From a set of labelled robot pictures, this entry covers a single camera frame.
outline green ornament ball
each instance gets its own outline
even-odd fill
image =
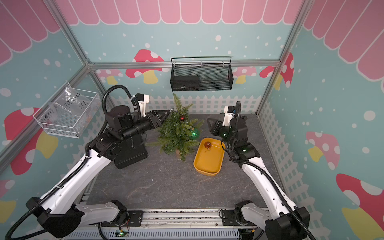
[[[192,140],[196,140],[196,139],[199,138],[199,136],[200,136],[200,131],[197,128],[192,128],[191,129],[191,137],[190,138]]]

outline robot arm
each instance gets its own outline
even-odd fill
[[[268,211],[257,207],[249,200],[236,204],[235,224],[251,222],[266,231],[268,239],[303,239],[307,235],[314,239],[308,230],[310,215],[282,191],[270,175],[256,148],[248,142],[247,117],[240,117],[241,104],[224,108],[224,121],[208,118],[210,132],[220,136],[226,143],[230,160],[237,163],[250,177],[263,197]]]

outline yellow tray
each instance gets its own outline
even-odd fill
[[[211,142],[210,150],[205,148],[204,144],[206,142]],[[213,177],[220,172],[221,165],[223,163],[223,157],[224,150],[220,146],[220,140],[206,137],[200,142],[193,166],[197,172]]]

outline plastic bag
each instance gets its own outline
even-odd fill
[[[87,97],[81,95],[79,91],[67,86],[60,96],[53,102],[53,105],[55,108],[62,108],[80,118],[90,102],[91,101]]]

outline wire basket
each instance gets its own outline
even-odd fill
[[[232,90],[231,60],[228,56],[171,58],[172,91]]]
[[[84,108],[80,116],[73,115],[71,112],[62,108],[54,108],[49,103],[56,101],[60,97],[66,86],[70,86],[67,82],[60,90],[58,90],[39,110],[33,115],[33,118],[44,129],[47,134],[58,135],[64,137],[80,138],[83,131],[92,121],[96,111],[101,106],[99,94],[96,92],[76,89],[81,95],[87,97],[90,102]]]

